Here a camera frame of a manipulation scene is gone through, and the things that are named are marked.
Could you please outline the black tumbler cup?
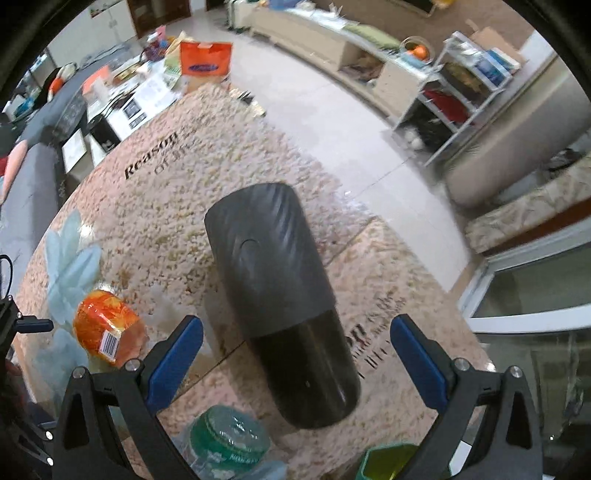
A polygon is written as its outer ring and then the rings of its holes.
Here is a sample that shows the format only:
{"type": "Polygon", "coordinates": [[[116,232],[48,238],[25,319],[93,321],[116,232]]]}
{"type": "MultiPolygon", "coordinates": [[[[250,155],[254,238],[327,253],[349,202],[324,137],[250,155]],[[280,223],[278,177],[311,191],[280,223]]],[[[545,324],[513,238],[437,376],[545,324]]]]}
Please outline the black tumbler cup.
{"type": "Polygon", "coordinates": [[[283,419],[311,430],[348,417],[361,380],[296,191],[247,186],[217,201],[204,225],[236,323],[283,419]]]}

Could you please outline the clear jar green lid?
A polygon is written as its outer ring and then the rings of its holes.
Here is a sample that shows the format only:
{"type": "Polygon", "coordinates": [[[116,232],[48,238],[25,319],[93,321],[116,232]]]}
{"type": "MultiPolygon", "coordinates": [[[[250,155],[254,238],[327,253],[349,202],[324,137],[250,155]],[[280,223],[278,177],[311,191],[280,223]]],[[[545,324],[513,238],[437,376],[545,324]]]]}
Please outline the clear jar green lid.
{"type": "Polygon", "coordinates": [[[287,464],[267,460],[270,436],[263,424],[238,409],[214,405],[173,439],[200,479],[284,479],[287,464]]]}

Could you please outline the teal plastic container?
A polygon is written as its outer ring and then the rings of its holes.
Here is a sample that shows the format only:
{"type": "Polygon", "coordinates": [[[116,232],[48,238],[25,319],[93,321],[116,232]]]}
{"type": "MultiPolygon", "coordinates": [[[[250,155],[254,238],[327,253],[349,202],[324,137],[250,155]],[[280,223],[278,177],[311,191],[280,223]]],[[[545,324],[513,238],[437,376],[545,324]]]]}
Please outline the teal plastic container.
{"type": "Polygon", "coordinates": [[[356,480],[395,479],[417,450],[418,446],[411,443],[370,448],[363,455],[356,480]]]}

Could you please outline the patterned beige curtain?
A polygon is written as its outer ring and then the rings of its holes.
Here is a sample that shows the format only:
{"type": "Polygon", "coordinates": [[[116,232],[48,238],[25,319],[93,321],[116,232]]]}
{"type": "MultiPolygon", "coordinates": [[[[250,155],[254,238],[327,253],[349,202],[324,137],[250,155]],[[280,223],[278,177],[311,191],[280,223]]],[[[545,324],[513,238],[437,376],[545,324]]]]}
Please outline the patterned beige curtain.
{"type": "Polygon", "coordinates": [[[478,254],[495,249],[590,199],[590,155],[558,177],[470,221],[465,234],[478,254]]]}

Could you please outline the orange shopping bag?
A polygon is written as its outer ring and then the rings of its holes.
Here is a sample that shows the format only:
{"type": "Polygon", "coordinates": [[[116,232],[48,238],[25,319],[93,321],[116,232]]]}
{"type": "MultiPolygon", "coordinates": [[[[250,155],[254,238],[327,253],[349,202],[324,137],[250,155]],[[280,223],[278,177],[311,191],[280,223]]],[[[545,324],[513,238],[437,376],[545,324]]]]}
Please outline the orange shopping bag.
{"type": "Polygon", "coordinates": [[[193,77],[225,77],[230,70],[232,47],[228,42],[181,42],[181,73],[193,77]]]}

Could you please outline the tall grey air conditioner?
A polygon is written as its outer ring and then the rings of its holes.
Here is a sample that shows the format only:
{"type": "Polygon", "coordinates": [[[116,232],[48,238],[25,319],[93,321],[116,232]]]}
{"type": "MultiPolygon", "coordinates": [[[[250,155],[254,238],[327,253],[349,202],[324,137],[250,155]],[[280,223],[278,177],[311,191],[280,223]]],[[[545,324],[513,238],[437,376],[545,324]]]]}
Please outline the tall grey air conditioner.
{"type": "Polygon", "coordinates": [[[590,100],[559,58],[446,168],[451,201],[474,209],[520,181],[590,129],[590,100]]]}

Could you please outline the white metal shelf rack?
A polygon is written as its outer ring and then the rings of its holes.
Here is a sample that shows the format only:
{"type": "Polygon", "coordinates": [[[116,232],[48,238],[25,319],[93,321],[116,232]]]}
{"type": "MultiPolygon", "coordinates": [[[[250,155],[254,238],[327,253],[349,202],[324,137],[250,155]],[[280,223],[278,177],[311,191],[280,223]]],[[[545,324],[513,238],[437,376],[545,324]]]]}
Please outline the white metal shelf rack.
{"type": "Polygon", "coordinates": [[[394,125],[394,138],[423,167],[446,159],[483,124],[521,66],[517,57],[454,32],[394,125]]]}

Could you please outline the cream tv cabinet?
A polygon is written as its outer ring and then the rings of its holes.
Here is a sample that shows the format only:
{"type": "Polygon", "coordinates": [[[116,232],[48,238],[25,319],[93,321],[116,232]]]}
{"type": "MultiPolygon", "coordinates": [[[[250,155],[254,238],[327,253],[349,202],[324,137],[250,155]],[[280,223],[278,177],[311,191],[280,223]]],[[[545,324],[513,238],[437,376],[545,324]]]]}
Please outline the cream tv cabinet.
{"type": "Polygon", "coordinates": [[[427,72],[379,49],[320,10],[256,7],[250,32],[300,57],[398,121],[415,101],[427,72]]]}

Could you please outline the fruit bowl with oranges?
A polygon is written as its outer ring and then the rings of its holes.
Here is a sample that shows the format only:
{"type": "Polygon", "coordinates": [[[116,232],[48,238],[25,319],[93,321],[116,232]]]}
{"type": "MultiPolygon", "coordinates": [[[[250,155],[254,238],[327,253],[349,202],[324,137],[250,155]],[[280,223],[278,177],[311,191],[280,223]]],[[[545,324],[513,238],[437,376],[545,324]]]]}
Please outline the fruit bowl with oranges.
{"type": "Polygon", "coordinates": [[[423,37],[408,36],[401,42],[401,54],[409,54],[424,64],[430,64],[435,58],[435,49],[423,37]]]}

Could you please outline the cardboard box on shelf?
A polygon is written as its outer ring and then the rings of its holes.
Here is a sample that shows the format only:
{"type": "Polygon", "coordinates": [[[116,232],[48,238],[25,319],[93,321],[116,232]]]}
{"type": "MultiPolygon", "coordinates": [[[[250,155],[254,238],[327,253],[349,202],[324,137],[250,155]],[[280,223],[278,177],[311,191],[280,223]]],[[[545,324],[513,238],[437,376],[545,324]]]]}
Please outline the cardboard box on shelf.
{"type": "Polygon", "coordinates": [[[474,21],[467,19],[465,23],[473,31],[470,39],[481,46],[485,50],[497,49],[507,57],[512,58],[514,61],[525,64],[527,59],[523,57],[520,52],[506,41],[496,30],[487,26],[480,28],[474,21]]]}

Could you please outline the green folded cushion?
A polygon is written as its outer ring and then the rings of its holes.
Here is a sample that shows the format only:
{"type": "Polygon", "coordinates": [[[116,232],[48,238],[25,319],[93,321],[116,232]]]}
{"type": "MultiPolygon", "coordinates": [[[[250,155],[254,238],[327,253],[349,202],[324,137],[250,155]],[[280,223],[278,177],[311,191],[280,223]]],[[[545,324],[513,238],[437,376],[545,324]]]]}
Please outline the green folded cushion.
{"type": "Polygon", "coordinates": [[[342,29],[362,37],[380,50],[398,51],[401,46],[400,40],[371,25],[348,23],[342,29]]]}

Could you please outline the white sliding door frame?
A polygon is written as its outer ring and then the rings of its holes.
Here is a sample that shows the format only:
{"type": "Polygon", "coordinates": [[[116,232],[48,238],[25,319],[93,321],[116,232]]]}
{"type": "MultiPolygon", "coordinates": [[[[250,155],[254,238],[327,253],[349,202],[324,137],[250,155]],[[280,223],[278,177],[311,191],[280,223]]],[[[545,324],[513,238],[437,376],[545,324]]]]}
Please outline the white sliding door frame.
{"type": "Polygon", "coordinates": [[[476,334],[590,327],[590,220],[486,257],[458,301],[476,334]]]}

